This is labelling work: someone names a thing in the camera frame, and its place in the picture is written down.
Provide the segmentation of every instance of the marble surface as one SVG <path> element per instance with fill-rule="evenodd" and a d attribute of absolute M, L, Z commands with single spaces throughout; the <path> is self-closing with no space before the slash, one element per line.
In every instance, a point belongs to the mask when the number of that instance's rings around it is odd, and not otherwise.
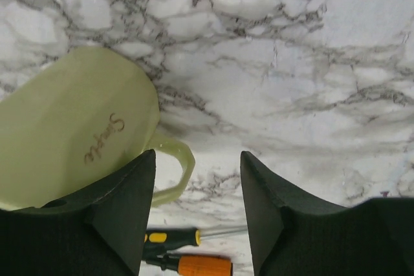
<path fill-rule="evenodd" d="M 160 127 L 197 160 L 149 223 L 241 224 L 242 150 L 345 206 L 414 195 L 413 31 L 414 0 L 0 0 L 0 97 L 75 46 L 119 51 L 144 66 Z M 179 177 L 157 162 L 157 188 Z M 247 236 L 199 251 L 252 275 Z"/>

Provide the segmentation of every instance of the screwdriver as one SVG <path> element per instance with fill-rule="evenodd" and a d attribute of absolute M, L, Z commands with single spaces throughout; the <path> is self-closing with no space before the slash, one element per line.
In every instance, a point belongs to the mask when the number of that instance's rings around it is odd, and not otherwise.
<path fill-rule="evenodd" d="M 160 266 L 161 270 L 176 271 L 181 276 L 232 276 L 230 259 L 206 255 L 170 255 L 148 258 L 147 264 Z"/>
<path fill-rule="evenodd" d="M 163 255 L 168 251 L 176 250 L 184 246 L 200 246 L 202 240 L 218 239 L 247 233 L 247 226 L 212 229 L 147 229 L 142 257 L 145 260 L 146 257 Z"/>

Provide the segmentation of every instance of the screwdriver handle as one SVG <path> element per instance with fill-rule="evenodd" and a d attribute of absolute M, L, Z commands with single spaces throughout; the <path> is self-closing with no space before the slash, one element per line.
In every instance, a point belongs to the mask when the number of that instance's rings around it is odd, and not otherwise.
<path fill-rule="evenodd" d="M 233 264 L 229 259 L 186 255 L 180 258 L 178 274 L 181 276 L 232 276 Z"/>
<path fill-rule="evenodd" d="M 197 228 L 147 229 L 142 256 L 154 257 L 184 246 L 200 246 L 200 244 L 201 236 Z"/>

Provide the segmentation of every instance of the light green mug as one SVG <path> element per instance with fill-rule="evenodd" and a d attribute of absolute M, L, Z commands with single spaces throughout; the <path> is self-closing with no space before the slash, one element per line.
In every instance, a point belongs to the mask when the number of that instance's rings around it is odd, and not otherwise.
<path fill-rule="evenodd" d="M 0 208 L 41 207 L 148 149 L 183 169 L 152 206 L 177 199 L 195 160 L 185 143 L 156 131 L 159 120 L 157 92 L 140 67 L 106 48 L 75 48 L 0 102 Z"/>

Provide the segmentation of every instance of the metal shaft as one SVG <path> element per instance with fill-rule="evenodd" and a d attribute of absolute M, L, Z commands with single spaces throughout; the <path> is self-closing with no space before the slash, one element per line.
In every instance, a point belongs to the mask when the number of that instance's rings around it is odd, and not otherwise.
<path fill-rule="evenodd" d="M 226 226 L 224 228 L 210 228 L 202 229 L 200 238 L 201 240 L 208 239 L 221 239 L 225 237 L 237 236 L 247 234 L 247 225 L 244 226 Z"/>

